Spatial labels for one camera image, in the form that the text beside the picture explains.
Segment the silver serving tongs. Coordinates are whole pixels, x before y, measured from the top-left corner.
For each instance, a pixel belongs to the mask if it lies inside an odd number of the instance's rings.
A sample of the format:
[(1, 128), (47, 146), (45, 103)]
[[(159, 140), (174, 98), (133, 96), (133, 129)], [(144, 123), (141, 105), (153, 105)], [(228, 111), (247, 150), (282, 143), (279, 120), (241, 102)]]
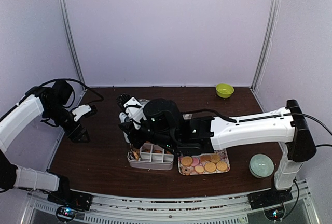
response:
[(129, 145), (129, 158), (135, 161), (139, 161), (141, 158), (140, 149), (135, 148), (133, 144)]

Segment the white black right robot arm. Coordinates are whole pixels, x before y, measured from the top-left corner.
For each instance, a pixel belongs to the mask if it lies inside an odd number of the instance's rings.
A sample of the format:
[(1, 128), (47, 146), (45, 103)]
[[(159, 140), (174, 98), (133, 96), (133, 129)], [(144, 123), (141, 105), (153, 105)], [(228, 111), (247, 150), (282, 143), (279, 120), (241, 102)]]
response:
[(117, 104), (125, 115), (119, 127), (137, 149), (151, 142), (176, 156), (190, 156), (235, 146), (281, 143), (283, 155), (272, 186), (249, 194), (252, 208), (291, 200), (296, 174), (316, 154), (317, 144), (307, 124), (309, 116), (295, 100), (288, 100), (285, 107), (269, 113), (226, 117), (209, 110), (209, 116), (190, 120), (184, 118), (184, 113), (171, 100), (154, 99), (142, 104), (122, 94)]

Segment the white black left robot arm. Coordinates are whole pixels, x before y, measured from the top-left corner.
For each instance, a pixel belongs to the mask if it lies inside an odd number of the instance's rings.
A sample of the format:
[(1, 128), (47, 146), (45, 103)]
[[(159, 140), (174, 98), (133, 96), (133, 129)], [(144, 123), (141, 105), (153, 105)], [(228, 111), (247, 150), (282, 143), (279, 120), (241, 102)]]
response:
[(81, 205), (89, 195), (75, 193), (65, 176), (46, 171), (45, 159), (56, 146), (56, 131), (73, 143), (87, 143), (88, 131), (82, 118), (96, 114), (96, 102), (103, 97), (84, 83), (98, 99), (73, 106), (75, 79), (53, 79), (32, 87), (1, 117), (1, 192), (33, 189), (48, 194), (48, 199), (63, 205)]

